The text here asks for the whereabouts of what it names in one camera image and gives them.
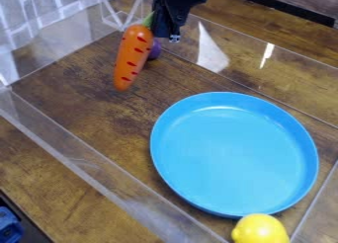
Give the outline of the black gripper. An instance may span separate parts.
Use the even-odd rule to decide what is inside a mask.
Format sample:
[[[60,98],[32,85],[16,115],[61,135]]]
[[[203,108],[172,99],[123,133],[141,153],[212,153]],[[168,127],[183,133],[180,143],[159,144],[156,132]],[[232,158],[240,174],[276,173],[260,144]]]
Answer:
[[[155,12],[151,29],[156,38],[180,41],[180,27],[185,23],[189,9],[207,0],[153,0]]]

